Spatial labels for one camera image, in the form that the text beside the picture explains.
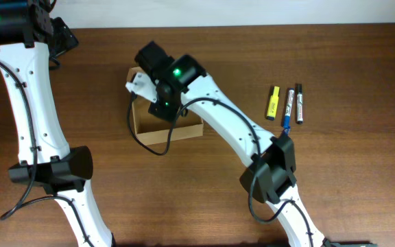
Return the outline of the brown cardboard box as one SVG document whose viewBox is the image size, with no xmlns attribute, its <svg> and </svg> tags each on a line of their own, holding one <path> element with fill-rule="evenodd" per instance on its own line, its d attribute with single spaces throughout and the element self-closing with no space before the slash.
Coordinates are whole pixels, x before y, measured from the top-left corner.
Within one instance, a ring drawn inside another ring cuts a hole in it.
<svg viewBox="0 0 395 247">
<path fill-rule="evenodd" d="M 131 82 L 136 73 L 145 73 L 140 67 L 132 67 L 128 71 L 127 82 Z M 148 113 L 152 102 L 141 96 L 130 104 L 131 130 L 137 139 L 149 146 L 167 141 L 171 123 Z M 204 122 L 195 113 L 189 112 L 186 117 L 179 117 L 173 129 L 171 140 L 190 139 L 203 135 Z"/>
</svg>

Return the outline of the yellow highlighter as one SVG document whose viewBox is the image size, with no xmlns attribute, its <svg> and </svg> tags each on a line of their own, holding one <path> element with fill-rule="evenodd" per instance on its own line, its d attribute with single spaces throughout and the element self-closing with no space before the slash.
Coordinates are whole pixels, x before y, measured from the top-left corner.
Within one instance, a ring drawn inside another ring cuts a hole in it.
<svg viewBox="0 0 395 247">
<path fill-rule="evenodd" d="M 274 86 L 270 92 L 269 103 L 266 112 L 266 119 L 275 120 L 277 109 L 278 109 L 278 101 L 279 101 L 279 93 L 280 87 Z"/>
</svg>

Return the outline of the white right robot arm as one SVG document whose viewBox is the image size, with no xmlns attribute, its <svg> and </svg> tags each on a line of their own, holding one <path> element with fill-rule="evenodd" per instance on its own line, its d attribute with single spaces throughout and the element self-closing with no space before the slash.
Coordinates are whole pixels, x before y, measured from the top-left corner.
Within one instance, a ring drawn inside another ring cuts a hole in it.
<svg viewBox="0 0 395 247">
<path fill-rule="evenodd" d="M 135 56 L 142 71 L 126 84 L 132 97 L 151 102 L 149 114 L 173 126 L 191 111 L 212 127 L 235 151 L 246 170 L 240 183 L 248 194 L 252 217 L 261 224 L 277 220 L 290 246 L 330 246 L 303 205 L 295 177 L 294 143 L 256 125 L 216 85 L 197 60 L 175 59 L 155 42 Z"/>
</svg>

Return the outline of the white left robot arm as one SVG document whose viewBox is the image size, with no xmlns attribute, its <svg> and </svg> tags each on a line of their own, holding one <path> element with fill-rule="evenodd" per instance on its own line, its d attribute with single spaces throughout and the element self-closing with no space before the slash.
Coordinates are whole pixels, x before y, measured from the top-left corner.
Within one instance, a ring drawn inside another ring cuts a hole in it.
<svg viewBox="0 0 395 247">
<path fill-rule="evenodd" d="M 79 246 L 114 246 L 93 196 L 93 158 L 72 148 L 58 121 L 49 73 L 58 57 L 77 47 L 65 22 L 51 17 L 53 1 L 0 1 L 0 71 L 19 142 L 10 180 L 42 187 L 63 210 Z"/>
</svg>

